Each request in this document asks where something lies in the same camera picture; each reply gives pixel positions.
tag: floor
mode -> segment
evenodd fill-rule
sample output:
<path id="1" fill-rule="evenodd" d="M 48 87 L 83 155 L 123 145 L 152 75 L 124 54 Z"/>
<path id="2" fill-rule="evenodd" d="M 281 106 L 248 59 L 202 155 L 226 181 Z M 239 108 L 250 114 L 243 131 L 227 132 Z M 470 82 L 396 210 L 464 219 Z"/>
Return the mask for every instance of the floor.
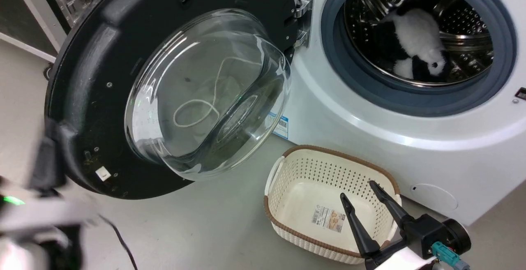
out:
<path id="1" fill-rule="evenodd" d="M 42 128 L 46 62 L 0 41 L 0 175 L 4 193 L 30 194 L 23 185 Z M 66 197 L 95 201 L 120 229 L 139 269 L 353 269 L 282 240 L 263 212 L 263 186 L 274 160 L 291 143 L 271 137 L 246 163 L 221 178 L 198 182 L 158 198 L 124 201 L 70 184 Z M 526 252 L 526 185 L 469 227 L 472 250 L 463 256 L 474 270 L 520 269 Z M 419 216 L 426 208 L 404 201 Z M 84 230 L 87 270 L 129 270 L 116 236 L 98 222 Z"/>

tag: blue and white label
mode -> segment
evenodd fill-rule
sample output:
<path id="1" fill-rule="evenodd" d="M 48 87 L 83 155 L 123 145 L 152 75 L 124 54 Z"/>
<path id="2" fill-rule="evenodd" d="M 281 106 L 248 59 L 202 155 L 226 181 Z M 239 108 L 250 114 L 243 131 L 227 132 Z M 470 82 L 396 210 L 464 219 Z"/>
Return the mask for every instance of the blue and white label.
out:
<path id="1" fill-rule="evenodd" d="M 270 112 L 267 116 L 268 124 L 271 124 L 272 121 L 276 118 L 276 114 Z M 289 118 L 282 116 L 278 121 L 278 125 L 274 128 L 274 134 L 280 136 L 284 139 L 289 139 Z"/>

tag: teal connector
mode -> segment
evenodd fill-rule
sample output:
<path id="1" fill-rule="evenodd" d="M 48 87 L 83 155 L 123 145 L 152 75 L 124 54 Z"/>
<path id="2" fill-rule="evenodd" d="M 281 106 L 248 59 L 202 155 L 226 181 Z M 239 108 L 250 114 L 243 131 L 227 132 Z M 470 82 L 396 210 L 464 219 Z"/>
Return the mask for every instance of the teal connector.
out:
<path id="1" fill-rule="evenodd" d="M 445 246 L 442 242 L 435 242 L 431 247 L 432 254 L 439 261 L 453 267 L 454 270 L 469 270 L 469 265 L 460 259 L 454 251 Z"/>

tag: sticker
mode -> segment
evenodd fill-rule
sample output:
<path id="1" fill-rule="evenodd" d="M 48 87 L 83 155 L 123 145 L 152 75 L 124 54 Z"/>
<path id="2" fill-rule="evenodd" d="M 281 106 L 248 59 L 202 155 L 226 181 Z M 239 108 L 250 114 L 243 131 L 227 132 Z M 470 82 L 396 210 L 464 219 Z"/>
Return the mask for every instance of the sticker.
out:
<path id="1" fill-rule="evenodd" d="M 268 113 L 267 121 L 265 122 L 265 124 L 271 124 L 275 117 L 276 114 L 272 112 Z M 274 129 L 274 134 L 284 139 L 289 138 L 289 118 L 285 116 L 281 117 L 281 119 L 278 121 L 278 125 Z"/>
<path id="2" fill-rule="evenodd" d="M 100 167 L 99 169 L 97 169 L 95 173 L 99 176 L 100 180 L 102 180 L 103 182 L 107 180 L 109 177 L 111 177 L 111 174 L 109 174 L 109 172 L 104 167 Z"/>
<path id="3" fill-rule="evenodd" d="M 345 223 L 345 215 L 325 206 L 316 205 L 312 223 L 340 233 Z"/>

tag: open door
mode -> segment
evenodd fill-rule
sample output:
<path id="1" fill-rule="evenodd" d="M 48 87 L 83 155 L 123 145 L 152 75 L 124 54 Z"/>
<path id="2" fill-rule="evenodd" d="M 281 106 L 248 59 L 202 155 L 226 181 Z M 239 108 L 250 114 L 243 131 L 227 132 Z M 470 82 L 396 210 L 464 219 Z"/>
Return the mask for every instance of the open door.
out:
<path id="1" fill-rule="evenodd" d="M 141 199 L 242 162 L 286 103 L 294 13 L 295 0 L 94 0 L 46 94 L 68 176 Z"/>

